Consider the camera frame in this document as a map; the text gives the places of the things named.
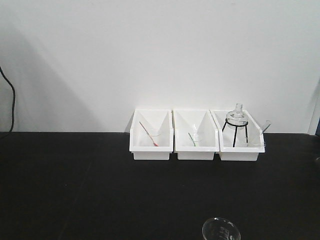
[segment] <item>black cable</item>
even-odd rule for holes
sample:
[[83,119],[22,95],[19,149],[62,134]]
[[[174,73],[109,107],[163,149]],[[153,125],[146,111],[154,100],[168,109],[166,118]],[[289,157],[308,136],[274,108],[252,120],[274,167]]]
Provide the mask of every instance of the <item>black cable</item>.
[[8,80],[8,78],[6,77],[4,72],[2,71],[1,66],[0,66],[0,72],[1,72],[1,75],[4,78],[4,80],[10,85],[10,87],[12,89],[12,94],[13,94],[12,108],[11,108],[11,127],[10,127],[9,132],[6,135],[0,137],[0,139],[3,139],[6,136],[8,136],[12,132],[12,130],[14,129],[14,125],[15,125],[16,90],[15,90],[15,87],[12,85],[12,83]]

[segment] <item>black tabletop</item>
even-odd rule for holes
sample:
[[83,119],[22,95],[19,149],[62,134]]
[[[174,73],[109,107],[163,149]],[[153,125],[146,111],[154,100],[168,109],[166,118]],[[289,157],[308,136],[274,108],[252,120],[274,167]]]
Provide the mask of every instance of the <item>black tabletop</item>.
[[242,240],[320,239],[320,138],[265,134],[257,161],[134,160],[125,133],[0,140],[0,239],[201,240],[212,217]]

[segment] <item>glass flask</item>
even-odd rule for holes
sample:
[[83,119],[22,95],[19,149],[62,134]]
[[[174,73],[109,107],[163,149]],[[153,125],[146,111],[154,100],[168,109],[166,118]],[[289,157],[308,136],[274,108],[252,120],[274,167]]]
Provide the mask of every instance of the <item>glass flask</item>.
[[242,111],[242,104],[237,103],[235,109],[226,114],[226,120],[229,124],[243,126],[248,122],[248,116]]
[[221,217],[213,217],[205,221],[202,235],[204,240],[240,240],[240,232],[237,227]]

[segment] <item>white plastic bin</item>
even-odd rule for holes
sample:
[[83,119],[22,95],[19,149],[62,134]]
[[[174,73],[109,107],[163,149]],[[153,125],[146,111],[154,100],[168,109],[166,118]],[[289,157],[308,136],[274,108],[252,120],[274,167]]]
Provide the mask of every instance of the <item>white plastic bin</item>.
[[179,160],[213,160],[218,129],[209,110],[173,110],[174,151]]
[[169,160],[173,149],[174,129],[171,110],[136,109],[132,119],[129,144],[133,158]]
[[265,152],[265,141],[262,130],[248,111],[243,110],[248,116],[248,143],[245,127],[238,127],[235,146],[233,141],[235,129],[225,126],[226,115],[230,110],[210,110],[213,120],[219,131],[220,158],[222,161],[256,161],[259,153]]

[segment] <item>white wall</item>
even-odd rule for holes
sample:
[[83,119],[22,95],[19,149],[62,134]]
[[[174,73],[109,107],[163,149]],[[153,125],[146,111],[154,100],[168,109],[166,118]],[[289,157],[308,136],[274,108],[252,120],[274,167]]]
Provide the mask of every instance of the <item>white wall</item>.
[[[319,12],[319,0],[2,0],[14,130],[123,132],[135,108],[240,102],[269,132],[307,133]],[[11,95],[0,87],[5,130]]]

